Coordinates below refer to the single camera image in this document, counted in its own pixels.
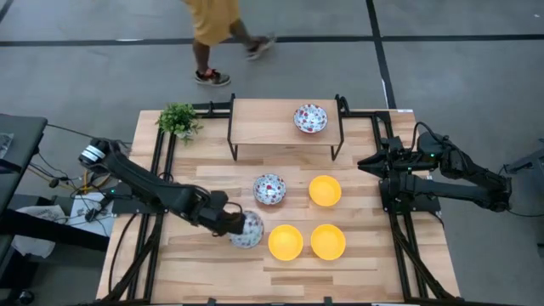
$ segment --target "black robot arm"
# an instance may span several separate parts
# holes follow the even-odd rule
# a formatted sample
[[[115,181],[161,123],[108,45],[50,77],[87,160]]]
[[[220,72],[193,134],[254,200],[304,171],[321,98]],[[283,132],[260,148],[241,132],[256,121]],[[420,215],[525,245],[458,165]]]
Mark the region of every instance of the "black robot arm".
[[[167,207],[171,213],[201,224],[215,235],[241,234],[245,216],[224,210],[224,191],[208,192],[191,184],[168,183],[143,169],[122,153],[115,140],[92,139],[79,156],[80,163],[95,173],[109,173],[130,186],[133,196],[148,205]]]
[[[359,161],[358,168],[388,180],[388,192],[394,199],[409,201],[419,195],[430,195],[472,201],[494,212],[510,208],[510,178],[476,165],[447,136],[429,130],[417,139],[417,151],[405,149],[399,137],[383,139],[382,146],[383,150],[374,156]],[[466,179],[475,186],[438,183],[412,174],[437,168],[448,179]]]

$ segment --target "potted plant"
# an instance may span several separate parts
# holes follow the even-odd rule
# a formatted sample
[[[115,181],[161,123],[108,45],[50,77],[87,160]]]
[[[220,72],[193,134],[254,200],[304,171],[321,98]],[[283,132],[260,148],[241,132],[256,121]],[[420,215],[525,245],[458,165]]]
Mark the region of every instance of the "potted plant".
[[[176,134],[184,141],[185,145],[193,140],[193,135],[198,134],[199,129],[204,128],[196,118],[193,105],[181,103],[168,105],[162,111],[156,124],[163,131]]]

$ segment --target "concrete floor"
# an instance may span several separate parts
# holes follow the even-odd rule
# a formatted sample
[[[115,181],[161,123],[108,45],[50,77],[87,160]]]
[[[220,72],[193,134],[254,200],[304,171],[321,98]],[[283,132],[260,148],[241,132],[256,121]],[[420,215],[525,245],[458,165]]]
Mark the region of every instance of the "concrete floor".
[[[376,1],[382,35],[543,33],[539,0]],[[371,35],[360,0],[241,0],[250,31],[289,35]],[[15,0],[0,24],[0,41],[190,37],[179,0]],[[384,43],[396,103],[414,109],[435,132],[447,133],[477,163],[499,169],[539,148],[544,104],[543,41]],[[0,48],[0,111],[45,116],[84,133],[131,139],[142,109],[168,102],[243,98],[331,98],[352,108],[384,108],[373,42],[281,43],[256,63],[241,46],[220,45],[212,64],[231,74],[227,88],[201,88],[191,78],[190,46]],[[87,139],[47,129],[41,148],[49,161],[78,175]],[[20,193],[50,196],[26,175]],[[544,195],[529,173],[514,178],[514,210],[544,211]],[[473,301],[541,305],[544,268],[537,243],[542,218],[497,214],[442,201],[446,236],[462,295]],[[36,305],[94,298],[101,256],[60,248],[80,263],[42,266]]]

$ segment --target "floral bowl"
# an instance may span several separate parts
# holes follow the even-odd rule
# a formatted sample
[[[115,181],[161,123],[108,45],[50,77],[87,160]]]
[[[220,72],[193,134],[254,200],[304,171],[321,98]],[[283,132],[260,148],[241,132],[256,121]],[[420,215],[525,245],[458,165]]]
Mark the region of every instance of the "floral bowl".
[[[326,127],[327,117],[324,109],[318,105],[302,105],[293,117],[297,128],[305,133],[317,133]]]
[[[261,217],[255,212],[244,211],[246,221],[244,231],[240,235],[229,233],[230,242],[235,247],[252,248],[255,247],[264,236],[264,224]]]
[[[253,184],[253,195],[264,205],[277,204],[286,195],[286,182],[275,174],[261,175]]]

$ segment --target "shoe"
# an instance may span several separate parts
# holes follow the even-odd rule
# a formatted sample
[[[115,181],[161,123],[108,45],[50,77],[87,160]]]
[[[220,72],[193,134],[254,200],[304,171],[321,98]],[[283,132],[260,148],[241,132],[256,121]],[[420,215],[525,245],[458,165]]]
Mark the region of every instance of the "shoe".
[[[274,46],[277,37],[274,34],[263,37],[259,44],[247,50],[247,60],[256,60],[263,55],[264,51]]]
[[[195,82],[201,85],[221,87],[230,84],[230,76],[219,73],[215,69],[208,69],[205,74],[195,71]]]

